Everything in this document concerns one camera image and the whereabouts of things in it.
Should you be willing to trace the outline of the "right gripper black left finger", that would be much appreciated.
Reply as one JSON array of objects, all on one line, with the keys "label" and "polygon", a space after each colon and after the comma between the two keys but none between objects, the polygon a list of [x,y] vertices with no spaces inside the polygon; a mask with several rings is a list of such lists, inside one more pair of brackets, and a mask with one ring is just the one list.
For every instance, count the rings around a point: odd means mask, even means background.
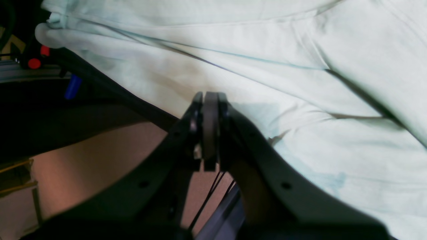
[{"label": "right gripper black left finger", "polygon": [[159,146],[122,179],[24,240],[192,240],[180,227],[188,184],[219,162],[219,94],[198,92]]}]

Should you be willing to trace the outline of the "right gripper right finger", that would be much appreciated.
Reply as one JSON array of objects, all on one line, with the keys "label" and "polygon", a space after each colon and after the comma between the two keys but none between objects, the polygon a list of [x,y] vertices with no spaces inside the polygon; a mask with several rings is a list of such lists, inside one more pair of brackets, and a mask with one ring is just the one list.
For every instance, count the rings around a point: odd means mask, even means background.
[{"label": "right gripper right finger", "polygon": [[219,162],[237,182],[246,222],[238,240],[389,240],[374,217],[325,193],[291,167],[219,93]]}]

